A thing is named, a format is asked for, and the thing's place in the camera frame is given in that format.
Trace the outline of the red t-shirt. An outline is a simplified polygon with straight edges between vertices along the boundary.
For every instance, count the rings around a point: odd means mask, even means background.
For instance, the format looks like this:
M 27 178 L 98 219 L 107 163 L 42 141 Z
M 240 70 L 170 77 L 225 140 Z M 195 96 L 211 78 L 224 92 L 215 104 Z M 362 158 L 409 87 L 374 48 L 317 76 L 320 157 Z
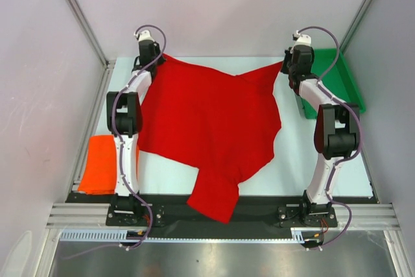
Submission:
M 280 70 L 274 63 L 230 75 L 166 56 L 141 105 L 139 149 L 197 168 L 197 203 L 235 201 L 239 184 L 274 158 Z

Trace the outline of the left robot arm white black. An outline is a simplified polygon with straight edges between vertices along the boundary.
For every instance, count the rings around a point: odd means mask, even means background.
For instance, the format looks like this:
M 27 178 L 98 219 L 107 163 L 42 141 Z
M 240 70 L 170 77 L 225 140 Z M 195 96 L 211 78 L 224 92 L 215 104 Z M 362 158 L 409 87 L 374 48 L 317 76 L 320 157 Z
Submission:
M 106 95 L 106 120 L 115 143 L 117 174 L 107 226 L 135 226 L 145 213 L 143 201 L 137 198 L 137 142 L 143 127 L 140 97 L 152 84 L 163 60 L 158 60 L 161 49 L 153 39 L 139 40 L 138 48 L 139 55 L 126 86 Z

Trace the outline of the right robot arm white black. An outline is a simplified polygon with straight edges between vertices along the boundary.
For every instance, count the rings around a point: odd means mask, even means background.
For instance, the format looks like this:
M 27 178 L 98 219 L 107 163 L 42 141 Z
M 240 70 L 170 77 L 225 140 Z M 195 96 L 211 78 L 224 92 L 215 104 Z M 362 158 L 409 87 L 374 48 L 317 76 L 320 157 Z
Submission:
M 334 216 L 333 183 L 342 164 L 358 151 L 361 140 L 359 106 L 330 92 L 311 72 L 313 62 L 313 48 L 299 44 L 285 51 L 281 68 L 288 75 L 290 88 L 317 112 L 314 147 L 318 159 L 294 217 L 297 223 L 310 227 L 325 224 Z

